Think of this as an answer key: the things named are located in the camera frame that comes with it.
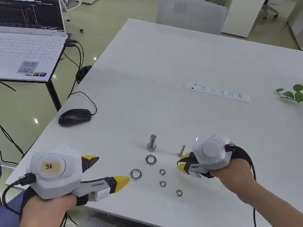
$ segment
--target metal washer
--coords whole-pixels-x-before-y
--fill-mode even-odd
[[[138,177],[134,177],[134,173],[139,173]],[[142,172],[140,169],[133,169],[130,173],[130,177],[131,179],[133,179],[134,181],[140,180],[142,177]]]
[[[148,160],[150,157],[153,158],[153,161],[152,161],[152,162],[150,162],[150,161]],[[148,155],[148,156],[146,156],[146,158],[145,158],[145,162],[146,162],[146,164],[152,166],[152,165],[156,164],[157,158],[156,158],[154,155]]]

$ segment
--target black strap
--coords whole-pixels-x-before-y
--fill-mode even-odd
[[[225,148],[226,152],[232,151],[231,160],[236,159],[236,158],[241,158],[241,159],[246,160],[249,163],[250,167],[252,166],[252,161],[251,161],[250,156],[242,148],[240,148],[234,144],[226,144],[224,146],[224,148]],[[203,174],[203,173],[201,173],[201,174],[207,178],[213,178],[213,176],[211,176],[209,172],[207,172],[206,174]]]

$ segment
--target laptop screen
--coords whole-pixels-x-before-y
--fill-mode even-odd
[[[64,31],[59,0],[0,0],[0,26]]]

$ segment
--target white chair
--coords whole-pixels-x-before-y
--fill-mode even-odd
[[[79,7],[82,4],[82,0],[60,0],[61,2],[61,6],[62,6],[62,11],[68,13],[69,11]],[[79,28],[81,33],[84,33],[84,28],[83,26],[77,24],[77,23],[73,23],[69,18],[64,17],[64,21],[72,24],[76,27]]]
[[[156,23],[220,34],[228,9],[204,0],[160,0]]]

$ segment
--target laptop sticker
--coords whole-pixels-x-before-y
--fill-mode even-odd
[[[33,72],[37,68],[38,63],[39,62],[36,62],[36,61],[24,61],[24,62],[22,62],[17,73],[33,74]]]

